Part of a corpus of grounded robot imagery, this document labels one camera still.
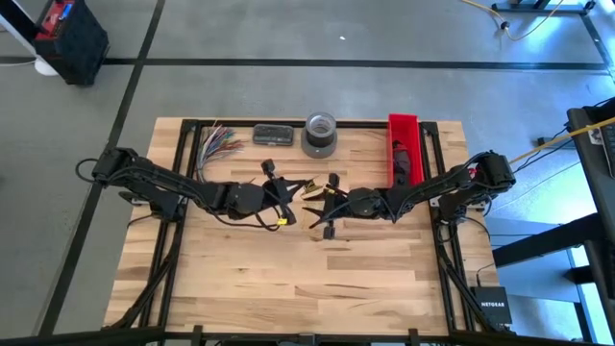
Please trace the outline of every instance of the gray spool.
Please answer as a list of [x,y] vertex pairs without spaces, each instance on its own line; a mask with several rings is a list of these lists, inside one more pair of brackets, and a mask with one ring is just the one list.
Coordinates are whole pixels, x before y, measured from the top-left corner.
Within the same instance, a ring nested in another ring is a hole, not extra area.
[[301,131],[301,148],[313,159],[324,159],[335,151],[337,145],[336,123],[332,115],[316,112],[306,121]]

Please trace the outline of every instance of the colorful wires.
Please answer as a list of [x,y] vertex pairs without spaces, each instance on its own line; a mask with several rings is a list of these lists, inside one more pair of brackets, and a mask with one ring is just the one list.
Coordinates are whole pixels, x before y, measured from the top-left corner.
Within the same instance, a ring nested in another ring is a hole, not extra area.
[[234,130],[223,127],[215,127],[215,124],[208,129],[205,139],[201,142],[201,150],[197,158],[197,176],[199,182],[205,181],[205,163],[226,158],[232,153],[242,153],[243,143],[241,140],[231,140]]

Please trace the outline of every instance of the concrete floor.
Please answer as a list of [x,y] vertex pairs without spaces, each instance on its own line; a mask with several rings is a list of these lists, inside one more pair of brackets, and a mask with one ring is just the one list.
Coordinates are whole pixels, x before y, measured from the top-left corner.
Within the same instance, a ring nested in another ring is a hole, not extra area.
[[[31,14],[43,5],[20,3]],[[157,0],[87,3],[109,31],[110,57],[135,58]],[[590,17],[615,54],[613,9],[604,0]],[[542,18],[506,17],[515,33]],[[27,51],[0,34],[4,56]],[[577,15],[556,15],[515,43],[496,33],[489,15],[456,0],[166,1],[149,57],[602,62]],[[0,67],[0,338],[37,329],[88,189],[74,176],[74,164],[100,154],[132,70],[104,66],[95,86],[79,88],[42,77],[30,65]],[[412,112],[424,120],[463,121],[472,153],[493,149],[514,157],[534,138],[557,133],[567,109],[613,94],[605,71],[145,66],[119,144],[145,154],[159,116]],[[494,202],[492,215],[561,223],[590,212],[577,161],[562,151],[524,170],[515,188]],[[100,328],[130,212],[115,191],[104,192],[58,333]]]

